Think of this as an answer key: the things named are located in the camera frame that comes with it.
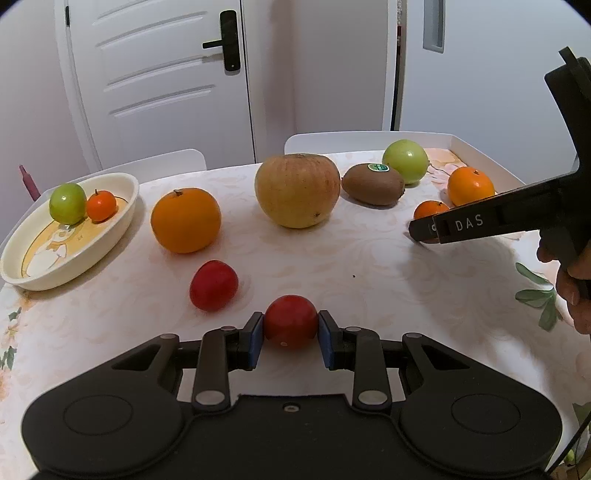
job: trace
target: red tomato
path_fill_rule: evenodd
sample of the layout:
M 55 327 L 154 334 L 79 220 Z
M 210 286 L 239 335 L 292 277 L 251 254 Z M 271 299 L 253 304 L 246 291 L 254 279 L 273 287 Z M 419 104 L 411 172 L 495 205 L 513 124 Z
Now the red tomato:
M 219 260 L 204 263 L 191 280 L 189 297 L 198 309 L 215 312 L 225 307 L 238 290 L 238 276 Z
M 86 214 L 93 222 L 104 222 L 117 211 L 117 199 L 111 192 L 95 190 L 86 202 Z
M 284 295 L 269 305 L 263 320 L 265 337 L 277 345 L 300 348 L 318 332 L 318 313 L 299 295 Z

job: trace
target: black door handle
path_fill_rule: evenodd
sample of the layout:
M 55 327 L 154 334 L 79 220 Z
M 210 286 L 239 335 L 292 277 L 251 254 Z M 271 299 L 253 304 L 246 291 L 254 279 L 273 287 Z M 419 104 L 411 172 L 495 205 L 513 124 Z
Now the black door handle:
M 223 64 L 227 72 L 240 70 L 240 44 L 238 43 L 238 18 L 235 10 L 220 13 L 220 40 L 207 41 L 203 48 L 221 47 Z

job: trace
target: table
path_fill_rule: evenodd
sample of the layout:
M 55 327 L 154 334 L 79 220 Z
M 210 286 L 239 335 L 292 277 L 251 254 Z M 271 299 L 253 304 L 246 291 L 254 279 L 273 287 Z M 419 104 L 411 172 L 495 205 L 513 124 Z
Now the table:
M 541 391 L 560 410 L 562 447 L 578 427 L 572 404 L 591 400 L 589 338 L 576 333 L 568 318 L 543 331 L 537 325 L 540 311 L 514 299 L 518 290 L 535 288 L 516 272 L 515 261 L 552 279 L 557 264 L 535 259 L 535 232 L 461 244 L 413 243 L 407 223 L 414 208 L 438 198 L 443 170 L 459 163 L 448 151 L 428 154 L 440 169 L 430 168 L 395 207 L 368 208 L 344 195 L 325 224 L 301 231 L 273 224 L 260 210 L 254 196 L 257 166 L 151 181 L 140 188 L 127 233 L 89 271 L 45 292 L 4 286 L 0 352 L 10 353 L 0 370 L 0 478 L 22 480 L 35 472 L 20 422 L 41 393 L 161 333 L 189 340 L 222 325 L 242 327 L 252 312 L 287 293 L 329 310 L 343 327 L 368 327 L 387 339 L 421 332 Z M 354 164 L 380 162 L 381 155 L 328 156 L 343 175 Z M 222 230 L 207 249 L 174 255 L 154 239 L 150 211 L 162 195 L 189 186 L 217 198 Z M 227 308 L 206 314 L 193 307 L 187 289 L 211 259 L 231 265 L 240 286 Z M 566 311 L 564 303 L 559 308 Z M 234 397 L 350 395 L 352 377 L 325 370 L 315 343 L 300 352 L 265 346 L 255 371 L 230 373 L 230 388 Z M 390 379 L 393 398 L 402 400 L 396 371 Z M 180 399 L 189 399 L 191 382 L 187 372 Z

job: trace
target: plate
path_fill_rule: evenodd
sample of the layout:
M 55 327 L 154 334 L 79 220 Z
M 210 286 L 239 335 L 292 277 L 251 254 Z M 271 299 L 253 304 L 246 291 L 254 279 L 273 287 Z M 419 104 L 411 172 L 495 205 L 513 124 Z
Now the plate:
M 121 239 L 134 214 L 138 180 L 127 173 L 108 173 L 82 180 L 88 198 L 95 190 L 108 190 L 118 210 L 108 220 L 88 217 L 76 225 L 61 225 L 49 215 L 49 200 L 20 224 L 0 257 L 0 275 L 26 290 L 55 288 L 88 270 Z

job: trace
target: finger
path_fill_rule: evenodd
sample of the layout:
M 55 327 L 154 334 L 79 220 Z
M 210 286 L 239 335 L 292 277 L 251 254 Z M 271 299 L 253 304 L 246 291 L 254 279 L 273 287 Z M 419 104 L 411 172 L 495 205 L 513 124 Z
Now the finger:
M 569 313 L 573 318 L 574 328 L 579 333 L 591 333 L 591 301 L 581 300 L 577 305 L 569 305 Z
M 576 282 L 562 268 L 558 270 L 556 275 L 556 291 L 568 302 L 569 306 L 578 305 L 581 299 Z
M 569 274 L 573 278 L 591 280 L 591 242 L 587 243 L 578 259 L 569 266 Z
M 540 245 L 538 247 L 536 255 L 538 257 L 538 260 L 540 260 L 542 263 L 548 263 L 552 262 L 552 260 L 556 260 L 556 257 L 552 255 L 550 252 L 548 252 L 543 245 Z

